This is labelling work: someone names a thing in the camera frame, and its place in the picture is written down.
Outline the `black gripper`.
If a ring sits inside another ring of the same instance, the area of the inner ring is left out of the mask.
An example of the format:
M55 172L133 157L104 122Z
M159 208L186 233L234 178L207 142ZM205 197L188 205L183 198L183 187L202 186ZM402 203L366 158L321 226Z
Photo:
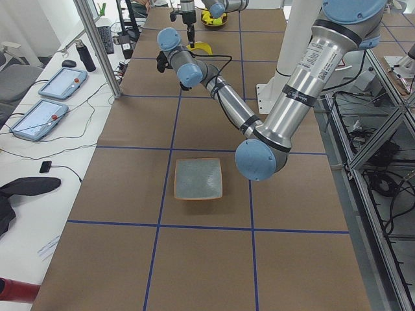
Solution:
M195 28L194 23L196 23L196 12L182 12L182 21L187 25L187 39L189 42L190 48L195 47Z

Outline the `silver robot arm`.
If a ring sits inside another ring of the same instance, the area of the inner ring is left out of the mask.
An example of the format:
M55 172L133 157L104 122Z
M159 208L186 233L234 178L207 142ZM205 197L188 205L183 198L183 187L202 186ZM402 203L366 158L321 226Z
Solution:
M343 56L378 44L385 5L385 1L321 1L322 9L311 27L311 42L264 122L214 65L195 59L176 29L168 27L158 33L159 57L184 87L202 84L220 104L246 137L235 153L239 172L247 179L262 181L286 164L293 134Z
M219 18L223 13L230 13L235 11L244 10L248 4L249 0L214 0L214 1L202 1L208 12L214 17ZM196 10L195 3L193 0L181 0L180 9L177 11L179 15L182 16L183 23L187 26L187 39L189 41L190 47L195 47L195 28L194 24L196 23Z

